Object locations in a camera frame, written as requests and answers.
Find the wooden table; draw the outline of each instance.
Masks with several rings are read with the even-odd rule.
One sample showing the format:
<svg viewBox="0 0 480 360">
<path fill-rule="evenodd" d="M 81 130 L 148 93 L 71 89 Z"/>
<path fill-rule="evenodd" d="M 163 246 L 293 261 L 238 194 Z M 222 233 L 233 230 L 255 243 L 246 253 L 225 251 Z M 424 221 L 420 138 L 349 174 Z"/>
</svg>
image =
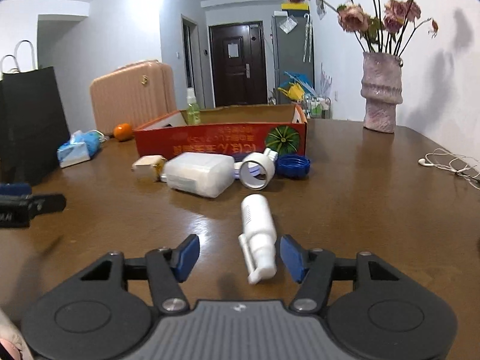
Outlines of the wooden table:
<svg viewBox="0 0 480 360">
<path fill-rule="evenodd" d="M 458 316 L 450 360 L 480 353 L 480 191 L 461 178 L 417 164 L 437 144 L 398 127 L 395 135 L 361 123 L 309 124 L 306 181 L 273 180 L 268 198 L 279 235 L 304 247 L 353 258 L 372 251 L 445 299 Z M 240 204 L 251 194 L 236 182 L 217 199 L 138 183 L 131 174 L 134 142 L 109 142 L 93 161 L 56 171 L 35 192 L 63 192 L 63 214 L 38 217 L 29 230 L 0 231 L 0 305 L 20 318 L 40 294 L 108 251 L 140 257 L 175 247 L 198 234 L 201 255 L 182 285 L 197 299 L 277 299 L 289 302 L 298 286 L 279 265 L 277 276 L 247 283 L 237 236 Z M 149 300 L 148 285 L 132 292 Z M 335 283 L 332 299 L 349 291 Z"/>
</svg>

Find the dark brown door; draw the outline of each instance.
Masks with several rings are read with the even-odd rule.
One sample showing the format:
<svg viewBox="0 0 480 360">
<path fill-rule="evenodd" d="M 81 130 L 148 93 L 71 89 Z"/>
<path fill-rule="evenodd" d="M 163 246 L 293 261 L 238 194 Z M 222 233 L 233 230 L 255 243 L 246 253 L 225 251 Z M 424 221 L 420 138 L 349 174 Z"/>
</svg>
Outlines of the dark brown door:
<svg viewBox="0 0 480 360">
<path fill-rule="evenodd" d="M 210 27 L 215 105 L 266 104 L 262 22 Z"/>
</svg>

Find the cardboard box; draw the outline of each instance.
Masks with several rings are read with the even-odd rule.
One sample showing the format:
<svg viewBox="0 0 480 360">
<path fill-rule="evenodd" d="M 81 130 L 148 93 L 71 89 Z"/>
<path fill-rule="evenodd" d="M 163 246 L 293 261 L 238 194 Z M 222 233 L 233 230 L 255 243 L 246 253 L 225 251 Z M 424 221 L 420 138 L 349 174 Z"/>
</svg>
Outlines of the cardboard box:
<svg viewBox="0 0 480 360">
<path fill-rule="evenodd" d="M 295 104 L 233 105 L 200 111 L 202 123 L 188 126 L 176 111 L 134 131 L 138 154 L 172 159 L 183 152 L 232 155 L 263 152 L 305 154 L 307 119 Z"/>
</svg>

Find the orange fruit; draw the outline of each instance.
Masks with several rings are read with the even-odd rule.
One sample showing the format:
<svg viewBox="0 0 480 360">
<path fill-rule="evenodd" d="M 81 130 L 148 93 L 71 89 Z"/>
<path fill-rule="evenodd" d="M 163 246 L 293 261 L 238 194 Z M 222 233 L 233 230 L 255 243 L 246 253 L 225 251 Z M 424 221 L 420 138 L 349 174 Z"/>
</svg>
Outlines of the orange fruit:
<svg viewBox="0 0 480 360">
<path fill-rule="evenodd" d="M 119 142 L 125 142 L 126 140 L 130 140 L 134 137 L 134 130 L 128 123 L 119 124 L 113 130 L 113 136 Z"/>
</svg>

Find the blue gripper pad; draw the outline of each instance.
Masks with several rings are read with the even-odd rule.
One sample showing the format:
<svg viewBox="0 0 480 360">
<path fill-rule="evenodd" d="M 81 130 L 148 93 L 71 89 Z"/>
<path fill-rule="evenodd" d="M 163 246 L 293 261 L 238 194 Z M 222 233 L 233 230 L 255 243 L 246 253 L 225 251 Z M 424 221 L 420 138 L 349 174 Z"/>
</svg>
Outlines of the blue gripper pad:
<svg viewBox="0 0 480 360">
<path fill-rule="evenodd" d="M 286 237 L 282 237 L 280 240 L 280 257 L 289 270 L 293 281 L 301 283 L 307 275 L 308 267 L 304 264 L 302 252 Z"/>
<path fill-rule="evenodd" d="M 198 256 L 200 256 L 200 239 L 192 237 L 187 245 L 182 245 L 178 252 L 177 266 L 172 268 L 172 272 L 179 283 L 187 280 L 191 270 L 194 268 Z"/>
<path fill-rule="evenodd" d="M 31 194 L 32 187 L 27 183 L 0 184 L 0 195 L 29 196 Z"/>
</svg>

